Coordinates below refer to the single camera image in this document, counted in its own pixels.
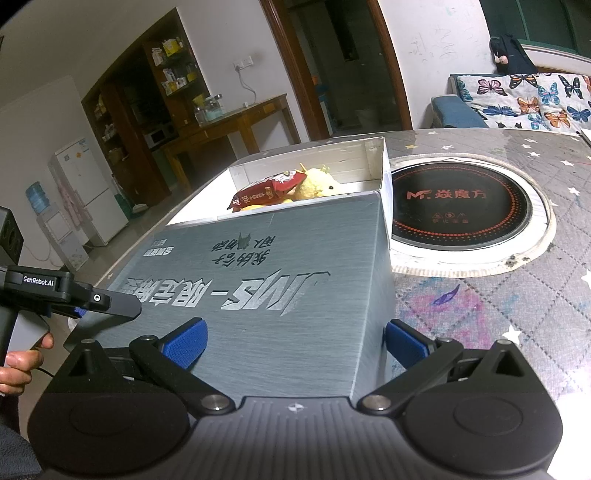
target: wall outlet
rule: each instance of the wall outlet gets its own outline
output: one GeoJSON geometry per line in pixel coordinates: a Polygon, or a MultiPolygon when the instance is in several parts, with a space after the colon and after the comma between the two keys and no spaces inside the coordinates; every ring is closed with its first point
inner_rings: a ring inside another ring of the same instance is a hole
{"type": "Polygon", "coordinates": [[[238,70],[243,70],[247,67],[252,67],[254,65],[254,61],[252,60],[252,57],[249,55],[248,57],[246,57],[243,60],[240,61],[235,61],[234,62],[234,70],[238,71],[238,70]]]}

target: stuffed chick toy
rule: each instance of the stuffed chick toy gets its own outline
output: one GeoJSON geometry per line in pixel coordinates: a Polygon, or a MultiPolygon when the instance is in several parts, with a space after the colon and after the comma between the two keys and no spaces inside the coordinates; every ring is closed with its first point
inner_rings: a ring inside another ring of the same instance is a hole
{"type": "Polygon", "coordinates": [[[306,179],[291,194],[294,200],[308,200],[343,193],[340,183],[332,177],[327,166],[322,165],[322,168],[306,170],[305,166],[301,163],[300,165],[306,174],[306,179]]]}

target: doorway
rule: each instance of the doorway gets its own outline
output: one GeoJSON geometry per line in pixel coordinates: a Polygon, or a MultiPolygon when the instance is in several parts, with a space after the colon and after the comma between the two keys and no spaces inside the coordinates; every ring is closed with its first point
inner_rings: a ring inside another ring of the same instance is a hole
{"type": "Polygon", "coordinates": [[[261,0],[313,140],[410,129],[377,0],[261,0]]]}

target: white refrigerator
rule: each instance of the white refrigerator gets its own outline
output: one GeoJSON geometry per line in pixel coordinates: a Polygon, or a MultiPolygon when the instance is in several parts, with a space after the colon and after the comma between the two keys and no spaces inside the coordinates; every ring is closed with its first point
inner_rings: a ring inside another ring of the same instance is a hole
{"type": "Polygon", "coordinates": [[[106,245],[128,220],[119,207],[96,160],[81,138],[58,150],[50,160],[50,170],[58,185],[77,203],[81,225],[91,243],[106,245]]]}

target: ceiling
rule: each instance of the ceiling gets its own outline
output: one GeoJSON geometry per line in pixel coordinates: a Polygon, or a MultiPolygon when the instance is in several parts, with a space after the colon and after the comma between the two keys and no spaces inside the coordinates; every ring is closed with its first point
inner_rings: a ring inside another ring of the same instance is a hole
{"type": "Polygon", "coordinates": [[[33,0],[3,28],[0,108],[70,74],[127,2],[33,0]]]}

